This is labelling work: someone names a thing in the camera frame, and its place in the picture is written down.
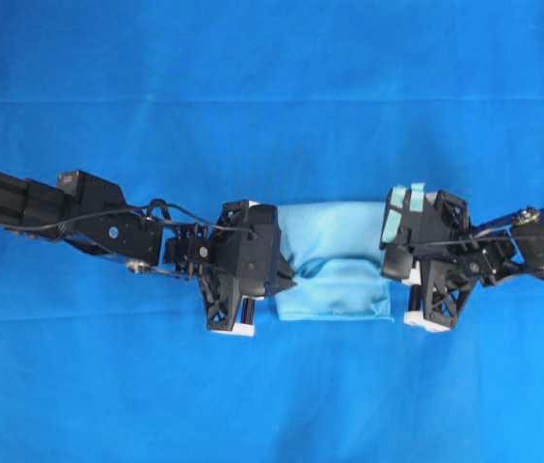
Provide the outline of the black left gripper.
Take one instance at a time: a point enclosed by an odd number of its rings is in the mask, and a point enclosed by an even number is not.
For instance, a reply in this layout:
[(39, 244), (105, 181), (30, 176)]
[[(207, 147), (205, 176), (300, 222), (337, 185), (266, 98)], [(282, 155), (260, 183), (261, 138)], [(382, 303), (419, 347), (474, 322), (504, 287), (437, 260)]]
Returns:
[(203, 298), (205, 328), (214, 333), (252, 337), (255, 305), (296, 286), (295, 272), (285, 258), (279, 258), (265, 281), (265, 296), (243, 295), (235, 276), (238, 240), (246, 228), (239, 225), (246, 201), (223, 204), (218, 220), (178, 225), (165, 241), (163, 262), (178, 276), (198, 281)]

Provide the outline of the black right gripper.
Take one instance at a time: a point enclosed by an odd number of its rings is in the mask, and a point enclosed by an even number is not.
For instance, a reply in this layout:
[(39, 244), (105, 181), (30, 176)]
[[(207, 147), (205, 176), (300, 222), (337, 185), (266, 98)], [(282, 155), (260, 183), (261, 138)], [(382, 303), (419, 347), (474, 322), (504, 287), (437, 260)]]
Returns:
[(410, 250), (420, 265), (421, 283), (410, 286), (403, 322), (444, 333), (458, 319), (478, 284), (497, 286), (522, 273), (505, 215), (475, 226), (468, 203), (446, 191), (426, 194), (418, 241)]

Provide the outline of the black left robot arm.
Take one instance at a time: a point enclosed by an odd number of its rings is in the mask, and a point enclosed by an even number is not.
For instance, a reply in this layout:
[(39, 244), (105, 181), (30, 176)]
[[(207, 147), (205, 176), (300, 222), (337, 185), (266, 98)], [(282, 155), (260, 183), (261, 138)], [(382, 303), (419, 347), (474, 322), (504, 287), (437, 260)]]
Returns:
[(152, 199), (129, 204), (119, 185), (84, 171), (62, 173), (54, 186), (0, 172), (0, 228), (122, 263), (134, 274), (199, 284), (210, 332), (252, 336), (256, 302), (293, 288), (281, 252), (278, 208), (225, 203), (215, 222)]

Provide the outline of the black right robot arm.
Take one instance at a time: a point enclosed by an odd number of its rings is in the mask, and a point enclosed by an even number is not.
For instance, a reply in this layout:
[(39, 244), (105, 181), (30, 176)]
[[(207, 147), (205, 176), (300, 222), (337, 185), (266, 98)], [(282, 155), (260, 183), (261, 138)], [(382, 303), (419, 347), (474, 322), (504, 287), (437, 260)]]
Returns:
[(405, 324), (450, 331), (477, 286), (520, 276), (544, 281), (544, 208), (475, 225), (467, 202), (444, 190), (423, 195), (421, 207), (415, 197), (409, 193), (386, 247), (392, 278), (410, 287)]

